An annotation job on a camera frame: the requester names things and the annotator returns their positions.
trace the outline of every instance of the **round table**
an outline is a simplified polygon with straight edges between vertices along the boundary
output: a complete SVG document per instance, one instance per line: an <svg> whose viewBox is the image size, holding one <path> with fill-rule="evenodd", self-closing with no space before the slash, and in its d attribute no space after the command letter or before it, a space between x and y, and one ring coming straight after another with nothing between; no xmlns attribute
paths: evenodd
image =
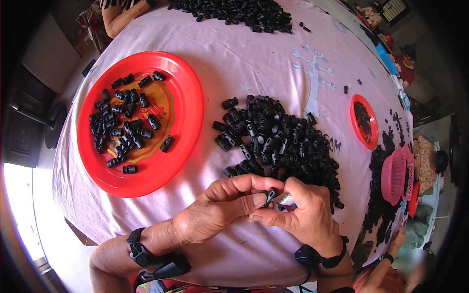
<svg viewBox="0 0 469 293"><path fill-rule="evenodd" d="M343 210L336 209L334 219L341 235L350 239L347 247L352 251L368 209L371 151L353 131L351 98L360 94L369 101L380 132L388 126L396 129L389 109L404 117L401 122L407 121L410 129L411 115L401 108L398 91L380 61L340 22L304 0L278 2L292 14L292 35L253 33L243 24L226 26L216 19L197 23L191 14L167 10L166 5L138 17L119 33L78 90L54 160L53 197L75 227L102 243L176 215L223 178L226 166L244 159L240 149L224 152L214 142L218 132L212 123L226 112L221 101L236 96L241 99L238 108L244 108L246 95L269 95L289 114L314 113L316 129L332 141L331 157L340 164L340 201L345 204ZM118 198L100 190L83 167L76 140L78 115L88 91L108 68L131 54L151 50L176 54L195 70L204 91L204 124L191 157L168 184L143 197ZM344 85L348 94L343 93ZM411 141L406 133L406 142ZM376 239L374 230L367 237ZM297 285L307 276L293 255L301 245L280 228L239 220L204 244L182 247L192 270L176 279L232 287ZM379 246L369 260L385 249L386 245Z"/></svg>

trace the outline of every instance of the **small red bowl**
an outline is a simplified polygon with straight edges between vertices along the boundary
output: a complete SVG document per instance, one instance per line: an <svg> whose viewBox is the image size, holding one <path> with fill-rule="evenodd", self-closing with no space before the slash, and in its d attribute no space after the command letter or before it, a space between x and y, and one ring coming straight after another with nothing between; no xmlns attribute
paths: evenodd
<svg viewBox="0 0 469 293"><path fill-rule="evenodd" d="M360 102L363 104L363 106L366 108L366 112L370 116L370 126L371 126L371 135L365 134L365 132L360 129L358 126L358 121L355 118L355 107L354 104L355 102ZM370 104L368 101L360 96L360 95L353 95L352 97L352 104L350 105L350 119L352 120L352 126L353 129L355 130L355 134L358 137L358 139L370 150L374 150L376 148L376 145L378 144L378 123L376 122L376 117L375 113L373 112L373 109L371 108Z"/></svg>

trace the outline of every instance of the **forearm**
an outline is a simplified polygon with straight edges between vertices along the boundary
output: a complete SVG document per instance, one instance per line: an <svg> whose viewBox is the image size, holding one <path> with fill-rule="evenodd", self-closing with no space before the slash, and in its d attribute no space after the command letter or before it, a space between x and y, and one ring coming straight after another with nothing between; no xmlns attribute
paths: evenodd
<svg viewBox="0 0 469 293"><path fill-rule="evenodd" d="M170 219L144 229L140 243L151 254L164 255L184 244L178 235L178 227ZM131 292L128 277L143 267L129 257L128 237L112 238L91 254L89 269L93 292Z"/></svg>
<svg viewBox="0 0 469 293"><path fill-rule="evenodd" d="M133 19L141 16L148 9L150 9L150 5L143 0L116 16L108 25L105 25L108 36L115 38Z"/></svg>
<svg viewBox="0 0 469 293"><path fill-rule="evenodd" d="M360 292L372 292L374 289L377 289L383 282L383 279L390 266L391 261L387 258L384 258L382 261L380 261L373 272L371 272L370 277L365 282Z"/></svg>
<svg viewBox="0 0 469 293"><path fill-rule="evenodd" d="M343 249L343 241L337 235L327 248L318 248L317 252L322 257L334 257L340 255ZM331 292L338 288L352 287L352 260L348 251L345 252L339 265L331 269L325 269L321 264L318 267L318 292Z"/></svg>

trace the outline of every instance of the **floral shirt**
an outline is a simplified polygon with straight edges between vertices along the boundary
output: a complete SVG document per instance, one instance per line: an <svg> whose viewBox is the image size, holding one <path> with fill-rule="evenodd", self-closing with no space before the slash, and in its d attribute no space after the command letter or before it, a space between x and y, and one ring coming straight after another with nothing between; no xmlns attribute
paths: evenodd
<svg viewBox="0 0 469 293"><path fill-rule="evenodd" d="M422 136L418 137L418 146L420 148L420 155L415 159L420 160L420 193L423 193L431 188L437 180L437 173L430 167L430 154L435 151L435 149L433 145Z"/></svg>

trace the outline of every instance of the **red plastic plate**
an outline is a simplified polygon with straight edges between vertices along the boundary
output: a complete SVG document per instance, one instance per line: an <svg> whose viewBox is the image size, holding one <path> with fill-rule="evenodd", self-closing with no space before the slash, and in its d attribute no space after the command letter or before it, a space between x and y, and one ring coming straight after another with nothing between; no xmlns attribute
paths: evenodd
<svg viewBox="0 0 469 293"><path fill-rule="evenodd" d="M164 82L152 81L140 89L137 85L147 75L157 70L166 75ZM144 92L151 106L143 109L137 104L132 120L143 119L144 127L151 129L147 116L153 113L160 119L162 127L154 132L151 140L144 139L145 147L133 149L127 160L110 169L106 163L116 157L113 144L108 144L103 154L94 148L88 117L96 112L94 103L102 100L101 91L111 88L119 77L132 73L135 81L118 88L121 91L136 88ZM111 106L121 104L115 97ZM121 124L127 121L120 117ZM149 51L128 56L109 68L93 85L83 103L78 119L78 151L89 176L104 191L118 197L140 197L158 190L170 181L182 168L193 151L204 119L204 97L202 86L194 70L181 58L166 52ZM168 153L159 150L163 141L171 135L175 138ZM123 174L125 165L137 165L137 174Z"/></svg>
<svg viewBox="0 0 469 293"><path fill-rule="evenodd" d="M366 108L366 112L370 116L371 135L365 134L363 130L360 129L358 126L358 122L355 118L355 108L354 108L355 102L361 102L363 106ZM374 150L376 148L376 145L378 144L378 138L379 138L378 123L376 122L376 117L375 117L375 113L373 112L373 109L371 108L370 104L364 97L360 95L353 95L352 103L350 105L350 119L352 120L352 126L358 139L368 149Z"/></svg>

